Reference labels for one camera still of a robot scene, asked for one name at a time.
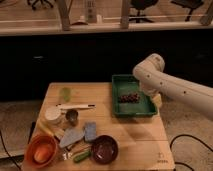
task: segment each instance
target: orange bowl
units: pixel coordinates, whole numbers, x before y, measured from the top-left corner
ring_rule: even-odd
[[[57,152],[57,141],[51,136],[39,134],[29,143],[25,153],[25,160],[34,168],[42,168],[53,161]]]

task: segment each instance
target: green cucumber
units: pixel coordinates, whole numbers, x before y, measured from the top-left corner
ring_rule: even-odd
[[[91,154],[90,150],[87,150],[79,155],[76,155],[74,158],[73,158],[73,161],[75,163],[79,163],[80,161],[86,159],[87,157],[89,157]]]

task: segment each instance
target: floor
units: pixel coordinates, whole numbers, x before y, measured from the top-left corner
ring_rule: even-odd
[[[55,1],[51,1],[54,8],[37,5],[33,11],[26,0],[4,0],[0,3],[0,28],[32,27],[35,25],[59,25],[60,19]],[[198,20],[207,10],[211,0],[205,0],[202,7],[197,9],[192,20]],[[120,19],[121,0],[97,0],[97,12],[104,18],[104,22]],[[145,11],[146,15],[161,21],[184,21],[188,9],[171,4],[169,0],[161,0],[156,6]],[[77,21],[84,13],[83,0],[73,1],[70,20]],[[13,155],[23,154],[27,145],[31,123],[36,120],[42,100],[0,102],[0,128],[4,136],[6,147]],[[180,134],[190,134],[213,146],[212,121],[195,112],[184,104],[163,96],[163,106],[160,109],[162,120],[169,142]],[[190,137],[178,138],[172,147],[174,160],[184,162],[196,171],[213,170],[213,153],[198,141]],[[0,171],[15,171],[17,168],[8,159],[0,143]],[[21,165],[22,157],[16,157]],[[177,165],[178,171],[188,171],[182,165]]]
[[[169,142],[178,135],[189,134],[204,141],[212,148],[212,121],[192,108],[165,96],[162,96],[162,101],[160,113]],[[36,121],[41,104],[42,100],[0,103],[2,134],[11,154],[23,153],[27,145],[31,123]],[[213,170],[213,153],[191,137],[177,138],[173,143],[172,153],[175,161],[186,163],[196,171]],[[23,158],[16,157],[15,159],[21,165]],[[176,165],[176,169],[177,171],[189,170],[182,165]],[[0,159],[0,171],[15,170],[18,169],[9,158]]]

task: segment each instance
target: dark red bowl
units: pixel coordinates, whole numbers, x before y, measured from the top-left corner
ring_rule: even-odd
[[[118,155],[118,145],[114,138],[108,135],[97,137],[91,146],[92,158],[100,164],[109,164]]]

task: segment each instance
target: metal cup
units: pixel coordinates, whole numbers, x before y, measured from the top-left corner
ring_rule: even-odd
[[[72,126],[76,126],[78,124],[78,111],[75,109],[70,109],[66,113],[66,119]]]

